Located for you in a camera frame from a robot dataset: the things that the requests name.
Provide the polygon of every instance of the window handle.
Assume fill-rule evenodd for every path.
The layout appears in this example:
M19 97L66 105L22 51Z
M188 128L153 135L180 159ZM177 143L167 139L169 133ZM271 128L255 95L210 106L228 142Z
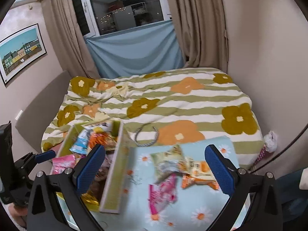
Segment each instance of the window handle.
M87 13L87 7L88 7L87 2L84 2L84 12L85 13Z

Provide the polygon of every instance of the beige curtain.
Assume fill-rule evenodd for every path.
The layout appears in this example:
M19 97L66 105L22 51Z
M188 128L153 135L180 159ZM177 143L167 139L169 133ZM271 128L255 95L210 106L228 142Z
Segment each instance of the beige curtain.
M227 37L222 0L168 0L185 67L227 72Z
M41 0L47 31L63 70L100 78L77 23L72 0Z

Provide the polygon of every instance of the window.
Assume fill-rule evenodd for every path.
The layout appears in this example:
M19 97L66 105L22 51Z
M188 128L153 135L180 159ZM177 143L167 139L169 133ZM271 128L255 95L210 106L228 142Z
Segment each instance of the window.
M84 36L99 36L171 17L167 0L73 0Z

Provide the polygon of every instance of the picture frame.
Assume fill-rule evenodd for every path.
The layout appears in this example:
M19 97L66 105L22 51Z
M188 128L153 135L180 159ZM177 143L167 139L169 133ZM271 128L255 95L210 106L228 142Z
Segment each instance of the picture frame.
M25 67L47 53L38 25L25 27L0 41L0 76L5 86Z

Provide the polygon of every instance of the blue gripper pad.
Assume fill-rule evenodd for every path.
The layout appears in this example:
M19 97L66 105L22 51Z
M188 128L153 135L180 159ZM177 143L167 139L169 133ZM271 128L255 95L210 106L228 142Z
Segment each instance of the blue gripper pad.
M219 154L217 154L211 145L207 146L204 151L204 157L209 165L211 171L213 172L215 179L217 180L222 192L224 194L227 194L231 197L231 195L234 193L234 178L232 174L229 172L228 168L224 165L224 163L221 161L221 159L225 159L222 155L219 157Z
M97 144L87 157L81 159L76 165L76 174L73 174L73 181L75 179L76 192L79 195L88 191L95 175L105 160L105 155L104 146Z
M56 157L56 153L53 150L50 150L42 154L36 155L34 160L36 161L36 163L42 163L44 161L48 161L55 157Z

